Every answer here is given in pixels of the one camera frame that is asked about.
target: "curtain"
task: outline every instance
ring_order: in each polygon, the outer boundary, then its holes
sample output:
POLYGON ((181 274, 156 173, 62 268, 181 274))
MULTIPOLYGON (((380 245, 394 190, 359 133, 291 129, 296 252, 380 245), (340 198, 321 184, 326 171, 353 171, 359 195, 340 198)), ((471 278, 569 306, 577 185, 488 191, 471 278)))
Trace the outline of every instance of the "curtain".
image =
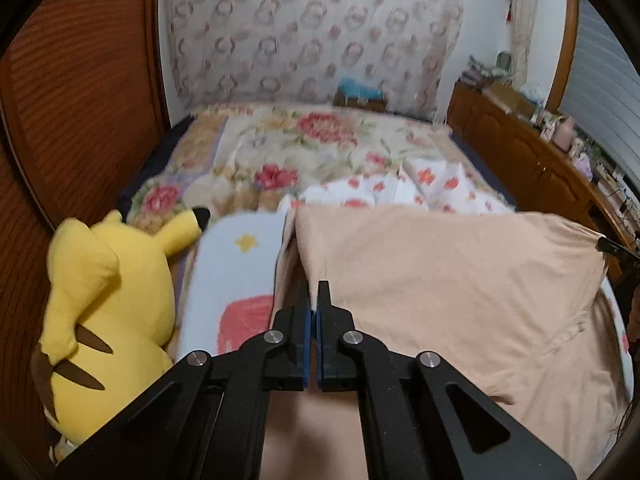
POLYGON ((344 76, 389 108, 428 117, 455 45, 462 0, 167 0, 185 106, 327 102, 344 76))
POLYGON ((511 71, 513 86, 516 88, 527 80, 529 47, 537 8, 538 0, 511 0, 511 71))

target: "floral bedspread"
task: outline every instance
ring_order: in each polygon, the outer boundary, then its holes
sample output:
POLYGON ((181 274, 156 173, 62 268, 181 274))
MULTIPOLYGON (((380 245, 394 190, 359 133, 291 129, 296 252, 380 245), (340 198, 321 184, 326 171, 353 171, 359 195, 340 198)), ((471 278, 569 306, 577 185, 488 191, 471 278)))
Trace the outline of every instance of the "floral bedspread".
POLYGON ((287 193, 296 197, 312 184, 357 174, 396 174, 409 157, 462 162, 476 186, 493 193, 449 133, 448 126, 353 108, 208 107, 164 171, 136 193, 127 222, 155 233, 188 207, 208 207, 212 221, 239 210, 274 211, 287 193))

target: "wooden cabinet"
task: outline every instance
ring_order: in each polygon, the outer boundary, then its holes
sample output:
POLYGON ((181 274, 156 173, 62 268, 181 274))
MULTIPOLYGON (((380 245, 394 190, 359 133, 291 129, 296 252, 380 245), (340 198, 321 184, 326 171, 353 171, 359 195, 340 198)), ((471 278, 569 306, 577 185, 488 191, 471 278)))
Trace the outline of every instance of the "wooden cabinet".
POLYGON ((581 183, 577 184, 561 166, 544 162, 534 186, 533 211, 556 213, 579 221, 588 201, 589 195, 581 183))
POLYGON ((511 183, 510 191, 522 211, 536 210, 533 201, 542 164, 540 151, 534 140, 518 132, 504 137, 500 150, 504 171, 500 180, 511 183))
MULTIPOLYGON (((528 123, 462 83, 456 84, 447 122, 482 157, 519 210, 559 214, 633 248, 633 237, 601 192, 528 123)), ((615 267, 609 273, 613 279, 620 273, 615 267)))

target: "metal screw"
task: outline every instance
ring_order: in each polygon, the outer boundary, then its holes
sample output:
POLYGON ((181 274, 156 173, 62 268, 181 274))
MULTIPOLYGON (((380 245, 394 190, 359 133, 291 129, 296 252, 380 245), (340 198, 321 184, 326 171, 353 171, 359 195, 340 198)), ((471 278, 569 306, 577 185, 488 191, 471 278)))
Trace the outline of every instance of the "metal screw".
POLYGON ((357 330, 349 330, 348 332, 345 332, 344 334, 342 334, 342 339, 347 344, 359 345, 360 343, 362 343, 362 340, 364 338, 362 334, 357 330))
POLYGON ((278 344, 284 339, 284 334, 280 330, 269 330, 264 333, 264 340, 272 345, 278 344))
POLYGON ((440 364, 442 358, 436 352, 422 352, 420 354, 420 363, 427 368, 435 368, 440 364))
POLYGON ((191 366, 202 366, 207 362, 207 354, 202 350, 196 350, 187 355, 187 362, 191 366))

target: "beige cloth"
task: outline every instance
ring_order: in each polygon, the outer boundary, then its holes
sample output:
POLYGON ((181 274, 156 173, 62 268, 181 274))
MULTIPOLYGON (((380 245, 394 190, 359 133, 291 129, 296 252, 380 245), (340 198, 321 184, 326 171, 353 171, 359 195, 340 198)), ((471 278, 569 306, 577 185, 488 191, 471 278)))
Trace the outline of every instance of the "beige cloth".
MULTIPOLYGON (((313 297, 329 280, 358 329, 439 352, 579 479, 602 460, 626 401, 597 233, 552 215, 308 205, 296 237, 313 297)), ((271 411, 261 478, 367 478, 352 394, 279 394, 271 411)))

